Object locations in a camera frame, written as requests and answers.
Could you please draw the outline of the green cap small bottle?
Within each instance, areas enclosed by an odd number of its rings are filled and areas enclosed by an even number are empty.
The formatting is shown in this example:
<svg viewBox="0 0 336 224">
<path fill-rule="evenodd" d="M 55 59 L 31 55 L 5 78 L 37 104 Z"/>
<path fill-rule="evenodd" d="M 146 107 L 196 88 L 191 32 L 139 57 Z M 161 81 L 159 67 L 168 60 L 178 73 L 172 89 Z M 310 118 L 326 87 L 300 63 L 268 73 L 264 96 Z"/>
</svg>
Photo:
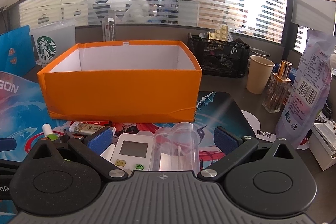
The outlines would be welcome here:
<svg viewBox="0 0 336 224">
<path fill-rule="evenodd" d="M 58 135 L 52 131 L 52 128 L 49 124 L 42 125 L 42 131 L 44 135 L 43 139 L 50 139 L 54 143 L 57 151 L 60 153 L 63 159 L 70 161 L 71 155 L 70 149 L 68 148 L 69 136 L 67 134 Z"/>
</svg>

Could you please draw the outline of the white remote control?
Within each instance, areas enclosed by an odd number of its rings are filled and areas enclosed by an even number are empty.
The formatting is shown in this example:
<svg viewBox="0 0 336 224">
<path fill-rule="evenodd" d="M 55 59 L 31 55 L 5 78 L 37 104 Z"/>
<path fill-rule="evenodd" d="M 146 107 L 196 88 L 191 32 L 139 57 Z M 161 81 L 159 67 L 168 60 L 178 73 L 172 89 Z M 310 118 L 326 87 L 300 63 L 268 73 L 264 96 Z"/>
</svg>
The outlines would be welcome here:
<svg viewBox="0 0 336 224">
<path fill-rule="evenodd" d="M 153 151 L 152 136 L 123 133 L 118 138 L 110 162 L 124 171 L 150 171 Z"/>
</svg>

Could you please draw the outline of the clear plastic container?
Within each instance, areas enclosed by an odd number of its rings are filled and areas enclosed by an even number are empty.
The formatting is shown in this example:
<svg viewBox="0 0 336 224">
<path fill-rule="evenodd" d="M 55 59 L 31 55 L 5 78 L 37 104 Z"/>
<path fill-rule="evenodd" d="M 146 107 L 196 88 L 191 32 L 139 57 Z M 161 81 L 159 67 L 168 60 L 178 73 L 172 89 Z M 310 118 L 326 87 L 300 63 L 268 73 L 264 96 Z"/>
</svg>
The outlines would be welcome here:
<svg viewBox="0 0 336 224">
<path fill-rule="evenodd" d="M 192 123 L 181 122 L 155 132 L 153 170 L 200 171 L 199 135 Z"/>
</svg>

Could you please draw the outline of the silver tube with label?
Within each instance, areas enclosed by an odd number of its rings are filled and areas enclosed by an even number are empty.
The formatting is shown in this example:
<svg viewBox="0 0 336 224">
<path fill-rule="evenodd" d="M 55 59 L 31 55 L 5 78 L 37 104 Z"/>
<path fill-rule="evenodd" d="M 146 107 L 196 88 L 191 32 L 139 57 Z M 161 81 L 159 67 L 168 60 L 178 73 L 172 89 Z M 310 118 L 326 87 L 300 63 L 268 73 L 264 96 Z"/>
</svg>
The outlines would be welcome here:
<svg viewBox="0 0 336 224">
<path fill-rule="evenodd" d="M 108 126 L 75 121 L 72 124 L 70 124 L 68 130 L 70 133 L 73 133 L 73 134 L 89 136 L 89 135 L 94 134 L 98 130 L 102 129 L 103 127 L 108 127 Z M 116 132 L 116 129 L 110 126 L 109 128 L 112 130 L 112 135 L 114 135 Z"/>
</svg>

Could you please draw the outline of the red flat package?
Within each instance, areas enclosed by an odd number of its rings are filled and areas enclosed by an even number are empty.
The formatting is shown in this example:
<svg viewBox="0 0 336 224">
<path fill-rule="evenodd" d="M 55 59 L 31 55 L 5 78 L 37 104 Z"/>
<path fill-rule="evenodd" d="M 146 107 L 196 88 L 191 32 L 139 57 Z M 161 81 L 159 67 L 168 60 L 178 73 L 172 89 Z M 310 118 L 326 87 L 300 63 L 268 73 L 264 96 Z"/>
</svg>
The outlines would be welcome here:
<svg viewBox="0 0 336 224">
<path fill-rule="evenodd" d="M 83 121 L 83 123 L 95 124 L 95 125 L 100 125 L 100 126 L 111 126 L 112 125 L 111 121 Z"/>
</svg>

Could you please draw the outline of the colourful anime desk mat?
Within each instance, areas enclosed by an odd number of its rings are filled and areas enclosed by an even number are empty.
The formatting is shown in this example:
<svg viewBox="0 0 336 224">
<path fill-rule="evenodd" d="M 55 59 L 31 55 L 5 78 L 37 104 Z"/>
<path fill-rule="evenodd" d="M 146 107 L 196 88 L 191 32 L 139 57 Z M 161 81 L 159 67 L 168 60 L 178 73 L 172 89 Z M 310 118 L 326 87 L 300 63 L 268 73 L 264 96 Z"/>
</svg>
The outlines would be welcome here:
<svg viewBox="0 0 336 224">
<path fill-rule="evenodd" d="M 221 144 L 217 127 L 238 137 L 253 135 L 253 129 L 233 98 L 224 92 L 200 92 L 194 126 L 199 135 L 199 160 L 202 168 L 221 159 L 228 150 Z M 1 72 L 1 137 L 10 144 L 1 159 L 22 162 L 35 143 L 43 137 L 48 123 L 56 135 L 62 135 L 70 121 L 51 119 L 38 83 Z"/>
</svg>

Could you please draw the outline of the gold cap perfume bottle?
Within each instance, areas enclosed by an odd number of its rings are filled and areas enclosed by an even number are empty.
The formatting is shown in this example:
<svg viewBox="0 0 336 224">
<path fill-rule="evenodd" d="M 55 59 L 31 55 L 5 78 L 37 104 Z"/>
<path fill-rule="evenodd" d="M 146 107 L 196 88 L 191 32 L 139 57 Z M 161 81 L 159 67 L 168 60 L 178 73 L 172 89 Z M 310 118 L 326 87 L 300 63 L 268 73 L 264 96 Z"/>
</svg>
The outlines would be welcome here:
<svg viewBox="0 0 336 224">
<path fill-rule="evenodd" d="M 281 60 L 277 73 L 272 73 L 266 97 L 262 106 L 268 113 L 277 113 L 281 109 L 284 98 L 288 92 L 291 80 L 288 75 L 291 70 L 292 63 L 287 60 Z"/>
</svg>

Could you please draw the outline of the orange cardboard box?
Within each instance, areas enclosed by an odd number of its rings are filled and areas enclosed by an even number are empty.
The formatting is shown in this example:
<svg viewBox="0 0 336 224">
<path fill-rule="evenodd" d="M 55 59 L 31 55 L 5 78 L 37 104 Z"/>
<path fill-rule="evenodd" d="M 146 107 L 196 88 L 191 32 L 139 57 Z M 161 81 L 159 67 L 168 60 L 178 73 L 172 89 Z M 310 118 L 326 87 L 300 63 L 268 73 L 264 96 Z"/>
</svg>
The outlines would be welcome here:
<svg viewBox="0 0 336 224">
<path fill-rule="evenodd" d="M 76 44 L 38 72 L 52 118 L 116 123 L 193 121 L 201 78 L 177 40 Z"/>
</svg>

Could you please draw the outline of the white plastic box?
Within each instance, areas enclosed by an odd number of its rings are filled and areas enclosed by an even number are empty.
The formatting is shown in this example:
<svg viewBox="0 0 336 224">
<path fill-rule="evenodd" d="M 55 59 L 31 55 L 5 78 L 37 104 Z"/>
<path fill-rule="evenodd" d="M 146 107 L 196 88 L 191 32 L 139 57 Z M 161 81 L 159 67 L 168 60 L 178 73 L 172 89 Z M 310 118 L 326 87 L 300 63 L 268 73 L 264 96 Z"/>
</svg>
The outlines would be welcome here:
<svg viewBox="0 0 336 224">
<path fill-rule="evenodd" d="M 314 123 L 311 131 L 309 149 L 321 169 L 327 170 L 335 165 L 335 121 Z"/>
</svg>

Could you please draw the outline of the blue paper bag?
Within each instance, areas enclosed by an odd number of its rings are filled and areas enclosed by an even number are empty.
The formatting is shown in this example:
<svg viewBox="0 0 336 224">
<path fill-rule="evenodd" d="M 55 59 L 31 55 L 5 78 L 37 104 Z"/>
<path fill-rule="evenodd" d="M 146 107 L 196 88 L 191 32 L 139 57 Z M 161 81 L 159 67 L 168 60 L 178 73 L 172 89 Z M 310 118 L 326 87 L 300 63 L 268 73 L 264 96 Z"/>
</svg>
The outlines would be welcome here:
<svg viewBox="0 0 336 224">
<path fill-rule="evenodd" d="M 30 27 L 23 26 L 0 37 L 0 69 L 23 77 L 36 65 Z"/>
</svg>

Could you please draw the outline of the black mesh desk organizer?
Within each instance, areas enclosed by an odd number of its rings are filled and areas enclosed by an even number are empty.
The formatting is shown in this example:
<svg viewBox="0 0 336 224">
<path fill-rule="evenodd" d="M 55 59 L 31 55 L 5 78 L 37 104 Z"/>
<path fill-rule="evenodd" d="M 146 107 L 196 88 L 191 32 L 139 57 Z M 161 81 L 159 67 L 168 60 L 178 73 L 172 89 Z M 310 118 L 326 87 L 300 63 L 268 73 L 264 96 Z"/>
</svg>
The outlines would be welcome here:
<svg viewBox="0 0 336 224">
<path fill-rule="evenodd" d="M 203 74 L 235 79 L 245 76 L 251 47 L 241 39 L 224 42 L 188 34 L 187 46 Z"/>
</svg>

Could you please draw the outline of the purple white refill pouch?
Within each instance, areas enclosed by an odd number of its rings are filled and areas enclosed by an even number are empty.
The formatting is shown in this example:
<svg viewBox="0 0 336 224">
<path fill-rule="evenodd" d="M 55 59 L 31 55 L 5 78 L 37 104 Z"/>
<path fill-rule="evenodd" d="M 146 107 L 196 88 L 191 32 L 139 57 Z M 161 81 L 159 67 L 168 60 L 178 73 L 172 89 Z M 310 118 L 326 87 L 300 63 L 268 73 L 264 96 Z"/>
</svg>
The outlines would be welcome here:
<svg viewBox="0 0 336 224">
<path fill-rule="evenodd" d="M 292 90 L 276 125 L 276 136 L 297 148 L 322 110 L 330 91 L 335 36 L 308 30 Z"/>
</svg>

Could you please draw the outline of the yellow toy brick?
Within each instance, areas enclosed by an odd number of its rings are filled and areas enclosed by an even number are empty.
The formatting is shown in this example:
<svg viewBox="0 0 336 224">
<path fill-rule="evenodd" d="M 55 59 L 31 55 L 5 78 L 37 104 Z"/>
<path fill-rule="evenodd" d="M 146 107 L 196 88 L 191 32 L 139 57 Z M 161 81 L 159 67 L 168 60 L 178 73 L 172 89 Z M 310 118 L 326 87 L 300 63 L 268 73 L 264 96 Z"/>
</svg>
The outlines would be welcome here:
<svg viewBox="0 0 336 224">
<path fill-rule="evenodd" d="M 220 25 L 217 28 L 210 30 L 208 32 L 208 38 L 214 39 L 214 40 L 227 41 L 228 40 L 228 26 Z"/>
</svg>

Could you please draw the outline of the Starbucks frosted plastic cup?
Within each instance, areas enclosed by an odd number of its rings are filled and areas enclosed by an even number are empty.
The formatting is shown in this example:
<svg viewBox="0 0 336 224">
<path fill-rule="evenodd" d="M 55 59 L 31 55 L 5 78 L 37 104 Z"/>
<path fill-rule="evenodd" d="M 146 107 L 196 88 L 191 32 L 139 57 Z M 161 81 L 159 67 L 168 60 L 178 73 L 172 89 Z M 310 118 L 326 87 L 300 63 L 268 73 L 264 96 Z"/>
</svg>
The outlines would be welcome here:
<svg viewBox="0 0 336 224">
<path fill-rule="evenodd" d="M 75 20 L 65 19 L 34 28 L 30 31 L 34 39 L 42 67 L 73 47 L 75 40 Z"/>
</svg>

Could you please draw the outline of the clear tall box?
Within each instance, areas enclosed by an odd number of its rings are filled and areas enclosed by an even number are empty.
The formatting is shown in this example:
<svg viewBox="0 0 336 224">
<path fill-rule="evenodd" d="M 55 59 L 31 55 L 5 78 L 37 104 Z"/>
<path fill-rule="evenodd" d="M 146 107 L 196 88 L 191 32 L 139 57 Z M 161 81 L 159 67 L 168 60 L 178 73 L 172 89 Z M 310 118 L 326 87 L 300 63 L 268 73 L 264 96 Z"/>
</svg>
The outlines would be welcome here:
<svg viewBox="0 0 336 224">
<path fill-rule="evenodd" d="M 105 42 L 116 40 L 116 22 L 112 17 L 106 16 L 102 20 L 102 34 Z"/>
</svg>

